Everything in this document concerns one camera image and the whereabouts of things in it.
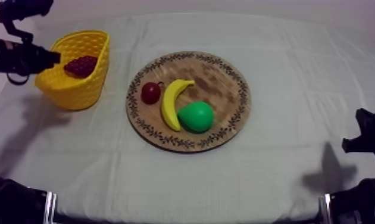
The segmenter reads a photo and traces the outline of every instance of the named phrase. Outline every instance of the white tablecloth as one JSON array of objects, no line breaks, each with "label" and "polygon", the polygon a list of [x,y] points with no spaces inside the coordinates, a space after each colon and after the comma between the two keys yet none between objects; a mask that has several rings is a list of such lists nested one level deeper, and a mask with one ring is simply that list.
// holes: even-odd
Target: white tablecloth
[{"label": "white tablecloth", "polygon": [[[375,38],[319,24],[233,14],[95,19],[40,31],[45,47],[80,29],[111,35],[99,102],[57,109],[29,82],[0,94],[0,175],[54,191],[65,214],[125,222],[271,222],[312,216],[317,197],[375,177],[372,154],[344,154],[375,112]],[[232,63],[252,94],[230,142],[201,154],[159,150],[125,112],[129,82],[176,51]]]}]

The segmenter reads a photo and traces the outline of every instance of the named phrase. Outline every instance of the banana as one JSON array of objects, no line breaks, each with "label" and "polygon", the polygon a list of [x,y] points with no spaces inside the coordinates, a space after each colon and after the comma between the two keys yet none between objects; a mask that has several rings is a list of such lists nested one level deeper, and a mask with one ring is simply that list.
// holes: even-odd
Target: banana
[{"label": "banana", "polygon": [[175,100],[187,86],[193,85],[194,80],[177,79],[168,85],[164,92],[161,114],[166,124],[175,131],[180,131],[180,123],[175,111]]}]

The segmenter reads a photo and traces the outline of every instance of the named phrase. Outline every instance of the wooden plate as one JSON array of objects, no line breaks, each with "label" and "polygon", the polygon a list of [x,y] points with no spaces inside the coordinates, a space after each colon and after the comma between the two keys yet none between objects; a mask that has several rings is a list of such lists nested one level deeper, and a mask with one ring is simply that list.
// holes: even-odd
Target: wooden plate
[{"label": "wooden plate", "polygon": [[[147,105],[140,99],[146,82],[195,80],[176,100],[176,111],[194,101],[205,101],[214,110],[214,125],[202,134],[175,132],[163,121],[160,100]],[[223,59],[196,51],[168,54],[150,62],[132,80],[127,93],[128,118],[138,134],[150,143],[179,153],[198,153],[218,147],[233,138],[245,124],[251,95],[245,78]]]}]

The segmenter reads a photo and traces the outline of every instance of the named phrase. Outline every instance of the grape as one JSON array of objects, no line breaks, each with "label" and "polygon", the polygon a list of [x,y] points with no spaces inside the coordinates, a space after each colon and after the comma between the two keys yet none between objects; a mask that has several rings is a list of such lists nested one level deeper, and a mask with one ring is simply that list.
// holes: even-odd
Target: grape
[{"label": "grape", "polygon": [[84,56],[70,61],[64,66],[65,71],[69,71],[75,76],[86,78],[94,71],[97,58],[93,56]]}]

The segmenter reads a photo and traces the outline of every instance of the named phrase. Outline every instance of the yellow basket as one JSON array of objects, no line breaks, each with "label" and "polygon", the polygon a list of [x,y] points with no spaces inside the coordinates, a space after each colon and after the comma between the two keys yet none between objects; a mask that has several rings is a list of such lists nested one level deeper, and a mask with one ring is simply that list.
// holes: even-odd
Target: yellow basket
[{"label": "yellow basket", "polygon": [[[56,41],[51,51],[61,53],[61,62],[36,76],[35,86],[56,105],[68,110],[82,110],[99,100],[107,75],[110,36],[99,30],[71,33]],[[85,79],[67,75],[64,66],[83,56],[97,57],[93,73]]]}]

